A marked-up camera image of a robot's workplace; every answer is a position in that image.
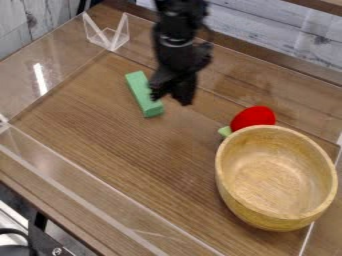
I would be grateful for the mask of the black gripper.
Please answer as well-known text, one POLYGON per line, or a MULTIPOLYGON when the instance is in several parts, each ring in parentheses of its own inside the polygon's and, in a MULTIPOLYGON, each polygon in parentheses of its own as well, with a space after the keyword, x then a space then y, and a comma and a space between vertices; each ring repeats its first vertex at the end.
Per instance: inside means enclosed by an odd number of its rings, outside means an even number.
POLYGON ((204 42, 168 47, 155 41, 154 51, 158 68, 148 80, 151 100, 156 101, 170 94, 182 106, 188 106, 195 97, 198 72, 212 60, 212 44, 204 42))

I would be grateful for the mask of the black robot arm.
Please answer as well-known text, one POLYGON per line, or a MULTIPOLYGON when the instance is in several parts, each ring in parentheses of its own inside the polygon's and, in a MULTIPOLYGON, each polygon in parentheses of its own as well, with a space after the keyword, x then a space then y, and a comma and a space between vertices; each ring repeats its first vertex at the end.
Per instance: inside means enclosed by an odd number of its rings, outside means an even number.
POLYGON ((154 0, 158 22, 152 27, 158 68, 150 78, 151 100, 167 94, 182 106, 192 104, 198 72, 212 60, 212 43, 195 43, 208 15, 206 0, 154 0))

